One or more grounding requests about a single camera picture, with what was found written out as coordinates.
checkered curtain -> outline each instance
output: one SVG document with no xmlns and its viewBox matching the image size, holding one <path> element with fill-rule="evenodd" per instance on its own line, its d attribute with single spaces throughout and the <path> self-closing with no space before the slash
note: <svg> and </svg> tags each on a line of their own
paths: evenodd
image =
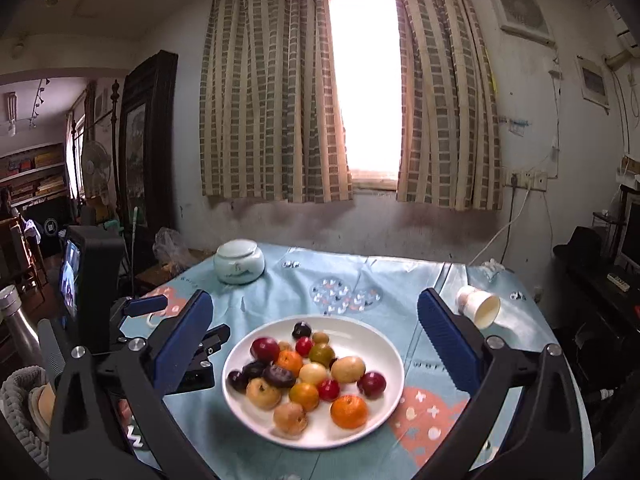
<svg viewBox="0 0 640 480">
<path fill-rule="evenodd" d="M 349 200 L 328 0 L 213 0 L 200 88 L 204 195 Z"/>
<path fill-rule="evenodd" d="M 402 66 L 398 200 L 500 209 L 495 91 L 471 0 L 396 0 Z"/>
</svg>

paper cup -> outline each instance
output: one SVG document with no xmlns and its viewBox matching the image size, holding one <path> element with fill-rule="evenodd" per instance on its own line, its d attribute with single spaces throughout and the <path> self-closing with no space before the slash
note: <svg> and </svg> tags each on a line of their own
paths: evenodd
<svg viewBox="0 0 640 480">
<path fill-rule="evenodd" d="M 456 294 L 460 314 L 467 316 L 474 325 L 483 330 L 495 321 L 500 312 L 500 298 L 485 290 L 464 285 Z"/>
</svg>

silver bolt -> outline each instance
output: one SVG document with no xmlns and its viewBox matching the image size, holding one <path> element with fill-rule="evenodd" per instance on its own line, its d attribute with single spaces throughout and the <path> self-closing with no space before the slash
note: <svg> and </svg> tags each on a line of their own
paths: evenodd
<svg viewBox="0 0 640 480">
<path fill-rule="evenodd" d="M 141 337 L 136 337 L 129 341 L 129 350 L 133 350 L 134 352 L 138 352 L 142 350 L 146 345 L 146 341 Z"/>
<path fill-rule="evenodd" d="M 562 355 L 562 348 L 560 345 L 556 343 L 551 343 L 546 346 L 546 351 L 549 352 L 553 357 L 558 357 Z"/>
<path fill-rule="evenodd" d="M 504 347 L 504 339 L 498 337 L 497 335 L 489 336 L 486 339 L 486 343 L 489 345 L 489 348 L 493 350 L 499 350 Z"/>
<path fill-rule="evenodd" d="M 84 349 L 84 346 L 76 346 L 72 351 L 71 351 L 71 357 L 73 359 L 79 359 L 81 358 L 84 354 L 85 354 L 86 350 Z"/>
</svg>

red cherry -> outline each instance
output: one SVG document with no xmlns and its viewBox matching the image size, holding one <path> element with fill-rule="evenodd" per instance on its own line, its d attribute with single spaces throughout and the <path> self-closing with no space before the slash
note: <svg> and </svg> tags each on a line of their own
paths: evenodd
<svg viewBox="0 0 640 480">
<path fill-rule="evenodd" d="M 326 402 L 334 402 L 340 396 L 340 383 L 335 379 L 325 379 L 318 384 L 320 398 Z"/>
<path fill-rule="evenodd" d="M 386 379 L 378 372 L 367 372 L 358 381 L 358 389 L 367 399 L 377 399 L 386 388 Z"/>
<path fill-rule="evenodd" d="M 296 343 L 296 352 L 302 355 L 302 357 L 308 357 L 309 352 L 311 352 L 311 349 L 313 348 L 313 346 L 314 346 L 314 342 L 311 338 L 301 337 L 300 339 L 298 339 L 298 342 Z"/>
<path fill-rule="evenodd" d="M 273 337 L 259 337 L 251 344 L 251 355 L 263 363 L 271 363 L 278 359 L 280 346 Z"/>
</svg>

gray fluffy fabric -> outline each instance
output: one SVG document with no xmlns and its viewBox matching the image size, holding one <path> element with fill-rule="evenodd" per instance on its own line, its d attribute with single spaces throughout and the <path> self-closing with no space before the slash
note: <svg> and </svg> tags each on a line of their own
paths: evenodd
<svg viewBox="0 0 640 480">
<path fill-rule="evenodd" d="M 49 446 L 33 432 L 29 414 L 29 392 L 47 384 L 46 373 L 39 366 L 30 366 L 15 371 L 2 384 L 0 398 L 4 402 L 4 413 L 9 426 L 24 449 L 36 463 L 49 471 Z"/>
</svg>

